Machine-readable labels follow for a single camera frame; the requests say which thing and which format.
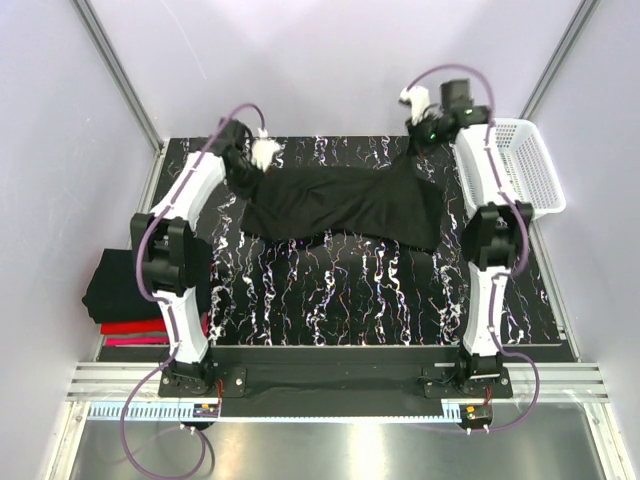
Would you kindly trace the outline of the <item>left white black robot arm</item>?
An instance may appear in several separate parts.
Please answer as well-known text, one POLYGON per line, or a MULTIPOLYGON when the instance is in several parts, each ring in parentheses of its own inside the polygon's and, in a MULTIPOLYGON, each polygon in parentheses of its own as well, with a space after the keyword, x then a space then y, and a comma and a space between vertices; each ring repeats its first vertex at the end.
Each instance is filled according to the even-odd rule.
POLYGON ((169 338, 169 357, 158 371, 167 384, 195 396, 218 392, 221 386, 197 304, 196 224, 223 181, 259 171, 250 160, 252 141, 245 124, 222 120, 217 132, 187 156, 159 203, 130 221, 136 286, 146 301, 159 307, 169 338))

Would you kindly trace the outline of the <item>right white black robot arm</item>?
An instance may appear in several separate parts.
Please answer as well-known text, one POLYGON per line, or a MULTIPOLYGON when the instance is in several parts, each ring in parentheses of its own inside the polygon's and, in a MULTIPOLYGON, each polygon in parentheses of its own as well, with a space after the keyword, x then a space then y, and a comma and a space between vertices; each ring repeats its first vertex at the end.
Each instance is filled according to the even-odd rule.
POLYGON ((504 296, 509 279, 529 257, 530 204, 521 202, 499 162, 493 134, 493 110, 477 105, 466 79, 442 84, 441 101, 415 82, 400 95, 411 109, 407 129, 414 149, 447 143, 460 175, 470 219, 460 245, 471 287, 467 326, 449 387, 464 396, 486 396, 506 385, 501 340, 504 296))

